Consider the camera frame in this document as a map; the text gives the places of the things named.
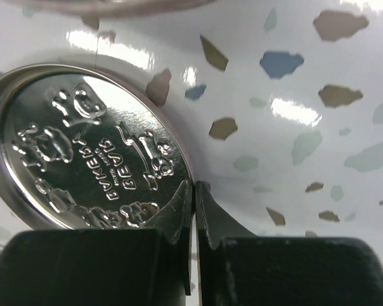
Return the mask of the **embossed silver tin lid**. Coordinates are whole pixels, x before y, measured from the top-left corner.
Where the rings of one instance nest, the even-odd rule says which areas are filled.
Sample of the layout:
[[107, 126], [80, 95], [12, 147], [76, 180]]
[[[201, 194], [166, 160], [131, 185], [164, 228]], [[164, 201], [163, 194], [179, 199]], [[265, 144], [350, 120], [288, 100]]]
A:
[[0, 76], [0, 204], [32, 230], [190, 225], [193, 172], [173, 125], [119, 75], [31, 64]]

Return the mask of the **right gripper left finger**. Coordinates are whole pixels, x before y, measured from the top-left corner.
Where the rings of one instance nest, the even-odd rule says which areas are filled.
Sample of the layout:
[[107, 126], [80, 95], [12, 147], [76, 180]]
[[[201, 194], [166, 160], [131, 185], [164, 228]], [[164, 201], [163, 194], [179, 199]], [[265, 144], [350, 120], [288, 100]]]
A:
[[184, 305], [192, 183], [137, 229], [19, 233], [0, 255], [0, 305]]

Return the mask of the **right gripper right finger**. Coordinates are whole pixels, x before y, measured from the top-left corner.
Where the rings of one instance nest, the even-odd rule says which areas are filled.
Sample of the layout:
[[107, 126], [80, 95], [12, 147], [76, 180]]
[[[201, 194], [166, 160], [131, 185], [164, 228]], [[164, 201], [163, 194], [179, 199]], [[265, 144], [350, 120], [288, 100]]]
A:
[[383, 267], [362, 240], [259, 237], [197, 182], [202, 305], [383, 305]]

